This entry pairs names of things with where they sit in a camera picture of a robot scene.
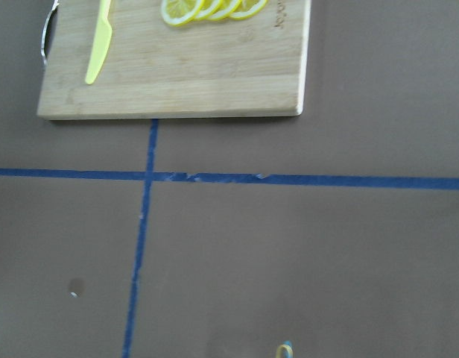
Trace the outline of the yellow plastic knife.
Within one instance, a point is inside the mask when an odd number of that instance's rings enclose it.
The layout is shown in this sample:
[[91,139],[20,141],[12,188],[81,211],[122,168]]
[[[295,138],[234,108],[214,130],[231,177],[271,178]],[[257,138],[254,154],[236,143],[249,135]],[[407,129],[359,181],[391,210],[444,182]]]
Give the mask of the yellow plastic knife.
[[87,85],[92,85],[97,79],[110,47],[113,35],[113,28],[109,21],[111,3],[111,0],[99,1],[92,49],[85,75]]

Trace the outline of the wooden cutting board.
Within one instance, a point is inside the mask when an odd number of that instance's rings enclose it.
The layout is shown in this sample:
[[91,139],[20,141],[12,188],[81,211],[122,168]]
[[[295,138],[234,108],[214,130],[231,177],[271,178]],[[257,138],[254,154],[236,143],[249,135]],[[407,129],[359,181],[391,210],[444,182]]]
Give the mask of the wooden cutting board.
[[242,21],[166,25],[158,1],[114,1],[113,37],[85,74],[96,1],[62,1],[37,113],[50,120],[297,116],[303,111],[311,4],[269,1]]

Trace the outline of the lemon slice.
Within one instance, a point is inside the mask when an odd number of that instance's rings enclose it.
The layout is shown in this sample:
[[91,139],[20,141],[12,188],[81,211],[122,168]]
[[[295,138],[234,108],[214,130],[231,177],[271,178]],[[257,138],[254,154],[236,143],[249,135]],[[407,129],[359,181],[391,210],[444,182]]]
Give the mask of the lemon slice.
[[219,21],[226,19],[240,5],[241,0],[222,0],[219,7],[206,19],[209,21]]
[[239,5],[229,15],[230,19],[249,19],[259,13],[267,4],[267,0],[241,0]]
[[207,19],[214,12],[216,12],[221,6],[221,0],[204,0],[203,5],[199,12],[195,15],[194,20],[200,21]]
[[160,13],[166,25],[179,27],[192,21],[203,6],[204,0],[163,0]]

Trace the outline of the yellow rubber band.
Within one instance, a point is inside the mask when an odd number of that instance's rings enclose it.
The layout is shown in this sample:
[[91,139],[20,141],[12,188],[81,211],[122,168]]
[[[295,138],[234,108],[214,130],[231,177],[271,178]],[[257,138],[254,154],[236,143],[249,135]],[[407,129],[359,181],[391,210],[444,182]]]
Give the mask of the yellow rubber band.
[[285,347],[284,344],[282,344],[276,349],[276,353],[275,353],[276,358],[284,358],[283,357],[284,347]]

